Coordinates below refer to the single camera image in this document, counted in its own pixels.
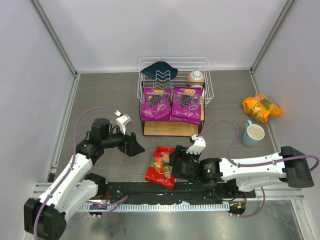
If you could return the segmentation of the red fruit candy bag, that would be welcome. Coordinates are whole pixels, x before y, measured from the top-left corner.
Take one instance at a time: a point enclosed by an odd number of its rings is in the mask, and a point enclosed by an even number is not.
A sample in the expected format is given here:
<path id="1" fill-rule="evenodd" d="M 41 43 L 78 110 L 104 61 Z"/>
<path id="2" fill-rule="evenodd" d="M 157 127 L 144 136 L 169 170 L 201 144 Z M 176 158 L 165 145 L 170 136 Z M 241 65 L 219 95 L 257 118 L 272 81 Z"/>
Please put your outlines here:
<path id="1" fill-rule="evenodd" d="M 167 189 L 174 189 L 176 178 L 172 174 L 170 165 L 170 154 L 175 151 L 174 148 L 158 146 L 153 153 L 153 159 L 145 174 L 147 182 L 163 186 Z"/>

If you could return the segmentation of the purple blackcurrant candy bag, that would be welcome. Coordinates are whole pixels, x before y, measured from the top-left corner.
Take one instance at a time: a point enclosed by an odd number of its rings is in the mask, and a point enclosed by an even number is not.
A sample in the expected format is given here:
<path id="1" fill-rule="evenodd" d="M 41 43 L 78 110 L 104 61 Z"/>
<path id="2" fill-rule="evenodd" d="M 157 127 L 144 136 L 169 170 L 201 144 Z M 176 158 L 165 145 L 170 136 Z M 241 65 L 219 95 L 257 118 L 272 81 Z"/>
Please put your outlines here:
<path id="1" fill-rule="evenodd" d="M 171 90 L 145 88 L 140 117 L 144 122 L 168 122 L 171 118 Z"/>

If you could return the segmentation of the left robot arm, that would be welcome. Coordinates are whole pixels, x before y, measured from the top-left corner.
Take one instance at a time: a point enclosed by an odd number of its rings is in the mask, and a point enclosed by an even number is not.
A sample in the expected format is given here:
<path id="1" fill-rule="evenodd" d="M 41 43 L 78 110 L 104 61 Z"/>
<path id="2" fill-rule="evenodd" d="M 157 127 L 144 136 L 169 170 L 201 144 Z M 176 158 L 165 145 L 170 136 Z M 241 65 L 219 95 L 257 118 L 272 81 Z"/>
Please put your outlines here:
<path id="1" fill-rule="evenodd" d="M 127 114 L 120 115 L 115 126 L 106 118 L 96 118 L 56 180 L 37 199 L 29 198 L 25 202 L 24 229 L 34 239 L 60 239 L 68 221 L 80 207 L 104 194 L 106 179 L 89 170 L 106 149 L 117 148 L 128 157 L 145 151 L 134 132 L 127 134 L 126 125 L 130 121 Z"/>

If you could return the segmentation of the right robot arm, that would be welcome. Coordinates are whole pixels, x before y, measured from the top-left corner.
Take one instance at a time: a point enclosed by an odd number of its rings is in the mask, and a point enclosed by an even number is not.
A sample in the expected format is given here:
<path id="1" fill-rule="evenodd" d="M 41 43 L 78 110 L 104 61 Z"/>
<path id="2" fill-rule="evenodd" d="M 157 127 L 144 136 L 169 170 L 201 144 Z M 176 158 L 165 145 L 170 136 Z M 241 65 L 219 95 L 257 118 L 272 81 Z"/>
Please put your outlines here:
<path id="1" fill-rule="evenodd" d="M 169 155 L 172 175 L 180 180 L 204 186 L 233 183 L 240 192 L 251 192 L 280 183 L 290 188 L 311 188 L 314 181 L 307 163 L 307 155 L 291 146 L 280 152 L 241 159 L 209 157 L 199 159 L 181 145 Z"/>

